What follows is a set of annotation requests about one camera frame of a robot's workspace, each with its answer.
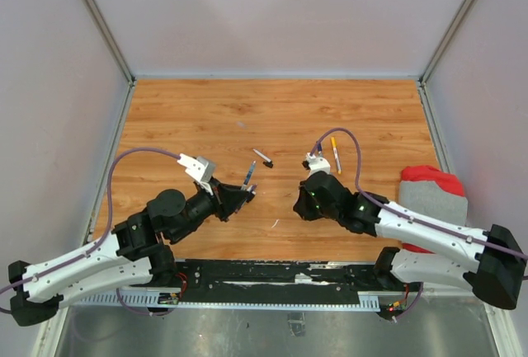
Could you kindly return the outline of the blue gel pen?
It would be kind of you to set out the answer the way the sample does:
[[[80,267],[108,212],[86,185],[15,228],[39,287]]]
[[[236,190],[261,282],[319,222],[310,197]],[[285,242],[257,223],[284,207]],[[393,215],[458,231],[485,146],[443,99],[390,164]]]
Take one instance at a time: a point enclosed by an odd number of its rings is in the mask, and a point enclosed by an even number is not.
[[[256,168],[256,165],[257,165],[257,162],[256,161],[253,161],[252,164],[250,165],[248,171],[247,171],[247,175],[245,176],[244,178],[244,181],[243,181],[243,184],[241,186],[241,189],[242,190],[246,190],[248,188],[248,185],[249,185],[249,181],[251,180],[252,178],[252,174],[254,173],[254,170]]]

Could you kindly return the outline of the white marker yellow end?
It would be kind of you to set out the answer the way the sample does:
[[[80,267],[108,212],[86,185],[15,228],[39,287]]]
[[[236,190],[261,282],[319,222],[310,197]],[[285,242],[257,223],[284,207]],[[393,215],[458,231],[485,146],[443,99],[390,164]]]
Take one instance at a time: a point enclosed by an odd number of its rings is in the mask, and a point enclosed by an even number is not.
[[[341,175],[342,174],[342,165],[341,165],[341,161],[340,161],[340,157],[339,157],[339,154],[338,154],[338,151],[337,151],[337,147],[332,147],[332,150],[333,150],[333,155],[334,155],[334,159],[335,159],[335,162],[336,162],[336,166],[337,166],[337,174]]]

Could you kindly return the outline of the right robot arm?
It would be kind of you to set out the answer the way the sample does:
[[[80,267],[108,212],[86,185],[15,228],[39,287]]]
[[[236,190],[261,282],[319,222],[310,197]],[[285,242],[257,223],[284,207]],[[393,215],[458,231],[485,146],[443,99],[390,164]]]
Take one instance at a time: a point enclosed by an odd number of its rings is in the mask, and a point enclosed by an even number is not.
[[[399,240],[422,252],[386,247],[375,264],[375,284],[432,283],[468,290],[496,308],[516,308],[527,256],[511,231],[454,225],[418,214],[383,196],[351,192],[333,175],[312,173],[299,184],[294,211],[305,221],[328,218],[351,233]]]

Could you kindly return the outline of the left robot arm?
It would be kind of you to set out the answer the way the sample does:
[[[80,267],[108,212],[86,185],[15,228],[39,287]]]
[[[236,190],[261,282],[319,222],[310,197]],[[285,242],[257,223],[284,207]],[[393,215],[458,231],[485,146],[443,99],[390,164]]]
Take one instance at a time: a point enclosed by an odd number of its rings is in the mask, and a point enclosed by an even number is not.
[[[191,198],[164,190],[105,237],[40,264],[15,261],[8,266],[15,292],[10,314],[19,326],[33,326],[93,294],[127,286],[165,288],[178,275],[171,246],[210,216],[228,221],[254,196],[252,188],[218,181]]]

